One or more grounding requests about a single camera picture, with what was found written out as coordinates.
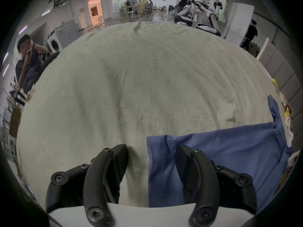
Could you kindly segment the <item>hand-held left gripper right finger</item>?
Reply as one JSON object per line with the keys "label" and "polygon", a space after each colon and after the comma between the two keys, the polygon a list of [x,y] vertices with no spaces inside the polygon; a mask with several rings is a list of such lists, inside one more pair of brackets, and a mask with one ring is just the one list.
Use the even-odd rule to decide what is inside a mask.
{"label": "hand-held left gripper right finger", "polygon": [[190,227],[214,224],[219,207],[256,214],[256,191],[249,174],[215,165],[201,150],[186,145],[176,148],[176,169],[185,204],[195,203],[188,219]]}

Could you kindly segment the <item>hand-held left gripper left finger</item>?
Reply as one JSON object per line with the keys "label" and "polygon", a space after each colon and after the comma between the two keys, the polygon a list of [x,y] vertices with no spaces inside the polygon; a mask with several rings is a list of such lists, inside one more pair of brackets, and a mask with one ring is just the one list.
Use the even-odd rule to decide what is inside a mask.
{"label": "hand-held left gripper left finger", "polygon": [[114,226],[108,203],[118,204],[120,184],[128,164],[128,148],[104,148],[91,164],[55,172],[47,189],[45,210],[83,206],[92,226]]}

